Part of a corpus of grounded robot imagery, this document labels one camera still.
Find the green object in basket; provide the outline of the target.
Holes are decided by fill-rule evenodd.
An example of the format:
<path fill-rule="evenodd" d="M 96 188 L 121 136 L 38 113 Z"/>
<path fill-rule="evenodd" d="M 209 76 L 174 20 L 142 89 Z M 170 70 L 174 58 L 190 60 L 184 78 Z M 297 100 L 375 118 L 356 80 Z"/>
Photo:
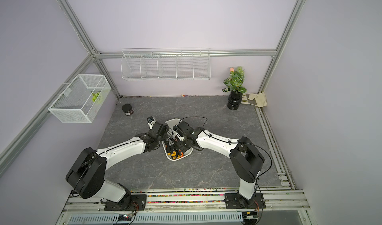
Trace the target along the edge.
<path fill-rule="evenodd" d="M 92 93 L 92 102 L 94 103 L 100 103 L 101 102 L 101 96 L 100 96 L 100 92 L 97 92 L 97 93 Z"/>

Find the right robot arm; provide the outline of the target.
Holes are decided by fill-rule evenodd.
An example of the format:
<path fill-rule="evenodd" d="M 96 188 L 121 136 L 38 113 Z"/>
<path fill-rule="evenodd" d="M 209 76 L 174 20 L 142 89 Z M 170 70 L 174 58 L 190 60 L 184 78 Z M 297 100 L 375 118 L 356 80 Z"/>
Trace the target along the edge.
<path fill-rule="evenodd" d="M 256 185 L 265 158 L 249 138 L 244 136 L 240 139 L 226 138 L 202 127 L 194 129 L 185 121 L 174 125 L 173 131 L 178 137 L 176 145 L 184 148 L 210 149 L 228 157 L 240 178 L 236 200 L 242 203 L 242 206 L 254 203 Z"/>

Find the black jar with label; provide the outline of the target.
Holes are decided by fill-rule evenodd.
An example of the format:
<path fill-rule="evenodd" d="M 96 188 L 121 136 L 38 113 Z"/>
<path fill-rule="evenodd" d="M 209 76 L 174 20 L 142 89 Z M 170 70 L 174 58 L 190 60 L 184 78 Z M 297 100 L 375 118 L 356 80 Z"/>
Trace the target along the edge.
<path fill-rule="evenodd" d="M 123 113 L 126 115 L 126 116 L 130 116 L 134 113 L 134 110 L 133 110 L 133 107 L 131 104 L 125 104 L 121 107 Z"/>

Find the white storage box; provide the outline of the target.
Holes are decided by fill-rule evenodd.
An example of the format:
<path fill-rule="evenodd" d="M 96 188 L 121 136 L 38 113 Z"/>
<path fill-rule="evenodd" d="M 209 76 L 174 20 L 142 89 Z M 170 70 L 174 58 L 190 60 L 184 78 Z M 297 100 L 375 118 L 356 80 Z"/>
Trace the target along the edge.
<path fill-rule="evenodd" d="M 182 151 L 177 144 L 180 139 L 177 136 L 177 133 L 173 130 L 173 127 L 180 122 L 179 118 L 174 118 L 166 121 L 166 124 L 169 126 L 169 130 L 167 132 L 167 138 L 164 142 L 162 142 L 162 147 L 164 149 L 166 157 L 171 161 L 181 160 L 189 155 L 191 155 L 194 149 L 191 147 L 187 151 Z"/>

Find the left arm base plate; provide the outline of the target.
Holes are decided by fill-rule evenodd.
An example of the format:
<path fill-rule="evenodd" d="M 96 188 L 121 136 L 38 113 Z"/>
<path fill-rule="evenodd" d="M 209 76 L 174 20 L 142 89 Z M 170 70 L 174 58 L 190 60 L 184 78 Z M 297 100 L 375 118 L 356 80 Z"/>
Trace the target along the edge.
<path fill-rule="evenodd" d="M 120 202 L 107 201 L 105 211 L 143 211 L 147 204 L 146 194 L 127 194 Z"/>

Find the beige cloth bag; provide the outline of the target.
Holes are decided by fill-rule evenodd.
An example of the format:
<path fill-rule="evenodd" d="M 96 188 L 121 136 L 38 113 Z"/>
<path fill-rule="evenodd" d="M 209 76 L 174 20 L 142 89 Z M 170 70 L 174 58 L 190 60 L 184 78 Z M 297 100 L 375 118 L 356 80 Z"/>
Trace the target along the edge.
<path fill-rule="evenodd" d="M 252 105 L 258 108 L 267 106 L 267 98 L 264 92 L 259 94 L 254 93 L 245 93 L 242 96 L 242 104 Z"/>

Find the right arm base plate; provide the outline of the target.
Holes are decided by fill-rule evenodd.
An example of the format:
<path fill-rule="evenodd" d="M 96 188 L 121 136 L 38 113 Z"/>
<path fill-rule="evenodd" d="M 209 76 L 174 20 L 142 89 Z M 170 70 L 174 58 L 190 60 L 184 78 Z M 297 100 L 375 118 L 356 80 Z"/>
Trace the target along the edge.
<path fill-rule="evenodd" d="M 224 194 L 226 209 L 264 209 L 266 208 L 262 193 L 254 193 L 250 199 L 246 199 L 237 193 Z"/>

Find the white mesh wall basket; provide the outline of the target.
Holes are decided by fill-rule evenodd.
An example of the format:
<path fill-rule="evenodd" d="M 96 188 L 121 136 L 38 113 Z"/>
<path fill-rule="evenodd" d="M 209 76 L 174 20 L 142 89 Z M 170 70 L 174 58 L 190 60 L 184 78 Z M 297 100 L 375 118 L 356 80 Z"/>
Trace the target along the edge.
<path fill-rule="evenodd" d="M 74 77 L 48 110 L 62 123 L 92 123 L 110 90 L 104 75 L 80 74 Z M 92 102 L 92 93 L 97 92 L 100 92 L 100 103 Z"/>

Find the potted green plant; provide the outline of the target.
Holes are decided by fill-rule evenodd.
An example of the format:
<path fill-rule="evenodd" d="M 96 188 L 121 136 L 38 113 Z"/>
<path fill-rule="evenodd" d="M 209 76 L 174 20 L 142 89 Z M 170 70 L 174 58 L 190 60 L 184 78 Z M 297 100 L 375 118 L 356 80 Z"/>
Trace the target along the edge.
<path fill-rule="evenodd" d="M 237 110 L 242 102 L 242 96 L 247 92 L 247 89 L 243 86 L 245 81 L 245 72 L 242 67 L 230 68 L 229 77 L 226 78 L 223 83 L 224 93 L 229 93 L 227 107 L 230 110 Z"/>

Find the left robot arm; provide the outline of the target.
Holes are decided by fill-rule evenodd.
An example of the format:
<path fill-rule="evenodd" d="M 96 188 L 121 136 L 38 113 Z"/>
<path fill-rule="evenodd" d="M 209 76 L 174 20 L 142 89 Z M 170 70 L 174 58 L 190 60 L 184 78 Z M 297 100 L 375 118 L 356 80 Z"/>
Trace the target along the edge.
<path fill-rule="evenodd" d="M 147 133 L 108 148 L 85 148 L 66 175 L 66 181 L 83 199 L 101 198 L 121 205 L 130 204 L 131 192 L 124 186 L 105 179 L 105 173 L 123 160 L 157 149 L 168 138 L 166 123 L 151 122 Z"/>

